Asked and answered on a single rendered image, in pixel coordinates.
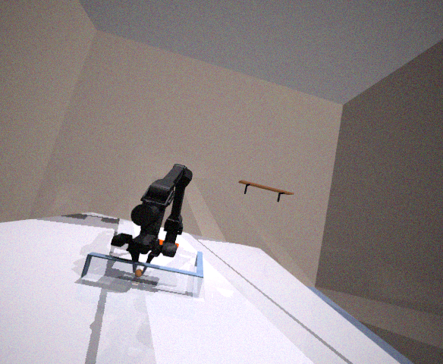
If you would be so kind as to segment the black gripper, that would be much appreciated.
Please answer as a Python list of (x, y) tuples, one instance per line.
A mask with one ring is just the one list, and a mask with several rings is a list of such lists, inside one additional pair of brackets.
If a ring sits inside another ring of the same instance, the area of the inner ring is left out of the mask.
[[(153, 232), (156, 232), (156, 231), (160, 232), (160, 228), (161, 228), (161, 224), (148, 224), (145, 226), (140, 226), (139, 234), (141, 234), (141, 233), (153, 234)], [(125, 244), (128, 244), (128, 248), (126, 248), (126, 250), (130, 252), (132, 260), (139, 261), (140, 253), (136, 253), (136, 252), (131, 251), (132, 241), (133, 241), (133, 235), (122, 233), (122, 234), (119, 234), (119, 235), (116, 235), (113, 237), (113, 239), (111, 241), (111, 245), (121, 247)], [(176, 244), (173, 244), (173, 243), (165, 243), (165, 245), (159, 244), (159, 248), (155, 252), (151, 251), (147, 255), (146, 262), (150, 263), (154, 257), (157, 258), (157, 257), (159, 257), (160, 254), (162, 254), (164, 257), (174, 258), (176, 251), (177, 251)]]

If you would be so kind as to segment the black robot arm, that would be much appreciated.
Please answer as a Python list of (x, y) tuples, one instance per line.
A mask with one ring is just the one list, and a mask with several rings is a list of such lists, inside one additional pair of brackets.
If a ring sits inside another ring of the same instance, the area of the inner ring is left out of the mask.
[[(149, 185), (140, 199), (142, 204), (134, 207), (131, 211), (131, 221), (136, 226), (162, 224), (165, 209), (173, 200), (171, 214), (166, 219), (163, 229), (166, 235), (162, 245), (165, 245), (165, 243), (175, 244), (177, 235), (182, 235), (181, 206), (185, 187), (192, 180), (192, 176), (192, 171), (185, 165), (174, 164), (163, 179), (156, 180)], [(149, 251), (155, 252), (160, 243), (158, 233), (156, 231), (153, 234), (141, 233), (137, 235), (132, 241), (131, 251), (141, 255), (146, 255)]]

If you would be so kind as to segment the low clear corner walls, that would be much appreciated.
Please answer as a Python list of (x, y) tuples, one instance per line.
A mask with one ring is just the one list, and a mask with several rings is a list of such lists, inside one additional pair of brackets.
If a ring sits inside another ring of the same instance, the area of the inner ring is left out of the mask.
[(203, 278), (89, 256), (82, 277), (199, 299)]

